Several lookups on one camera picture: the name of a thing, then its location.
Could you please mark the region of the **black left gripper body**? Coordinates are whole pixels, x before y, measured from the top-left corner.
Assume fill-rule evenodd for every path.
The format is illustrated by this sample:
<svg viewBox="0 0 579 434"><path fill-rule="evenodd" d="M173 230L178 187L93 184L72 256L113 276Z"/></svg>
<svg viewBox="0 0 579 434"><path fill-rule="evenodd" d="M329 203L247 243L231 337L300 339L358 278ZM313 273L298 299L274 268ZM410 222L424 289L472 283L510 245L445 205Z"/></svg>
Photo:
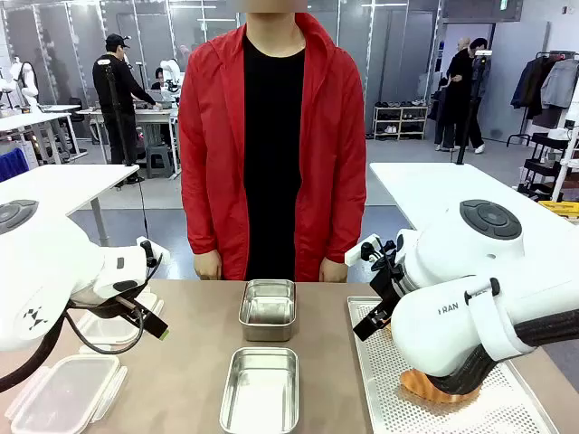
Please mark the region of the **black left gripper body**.
<svg viewBox="0 0 579 434"><path fill-rule="evenodd" d="M141 305L136 298L147 283L123 280L116 283L101 282L95 279L87 287L73 293L67 302L68 309L88 310L97 317L111 319L116 316L129 316L135 319L132 311Z"/></svg>

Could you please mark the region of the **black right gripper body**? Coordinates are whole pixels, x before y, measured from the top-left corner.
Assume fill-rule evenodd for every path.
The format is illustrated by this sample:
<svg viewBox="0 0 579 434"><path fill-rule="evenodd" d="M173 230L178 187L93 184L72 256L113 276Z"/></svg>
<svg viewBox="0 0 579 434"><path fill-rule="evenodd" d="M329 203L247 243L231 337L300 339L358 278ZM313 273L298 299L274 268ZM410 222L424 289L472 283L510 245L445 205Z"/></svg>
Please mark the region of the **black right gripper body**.
<svg viewBox="0 0 579 434"><path fill-rule="evenodd" d="M397 246L394 241L379 244L379 250L373 254L375 262L371 270L375 276L370 287L382 299L376 308L378 312L393 313L394 308L404 295L401 287L402 267L395 264Z"/></svg>

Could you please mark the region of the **person's left hand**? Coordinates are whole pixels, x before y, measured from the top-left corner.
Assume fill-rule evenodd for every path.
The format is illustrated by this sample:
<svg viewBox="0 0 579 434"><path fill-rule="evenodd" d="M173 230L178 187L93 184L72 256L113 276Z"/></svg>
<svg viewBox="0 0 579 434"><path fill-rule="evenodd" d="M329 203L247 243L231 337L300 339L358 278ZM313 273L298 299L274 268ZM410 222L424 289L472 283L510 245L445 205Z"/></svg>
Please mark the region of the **person's left hand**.
<svg viewBox="0 0 579 434"><path fill-rule="evenodd" d="M324 258L319 268L319 281L323 283L346 283L348 266Z"/></svg>

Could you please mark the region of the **person's right hand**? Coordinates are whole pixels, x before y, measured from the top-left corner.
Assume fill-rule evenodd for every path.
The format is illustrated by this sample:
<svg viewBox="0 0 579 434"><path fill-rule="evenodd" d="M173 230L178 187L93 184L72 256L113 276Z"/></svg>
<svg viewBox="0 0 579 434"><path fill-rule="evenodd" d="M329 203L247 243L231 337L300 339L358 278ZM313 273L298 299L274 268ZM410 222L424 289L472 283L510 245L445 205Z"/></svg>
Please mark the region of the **person's right hand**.
<svg viewBox="0 0 579 434"><path fill-rule="evenodd" d="M201 280L221 280L223 277L221 255L217 250L195 254L194 269L196 276Z"/></svg>

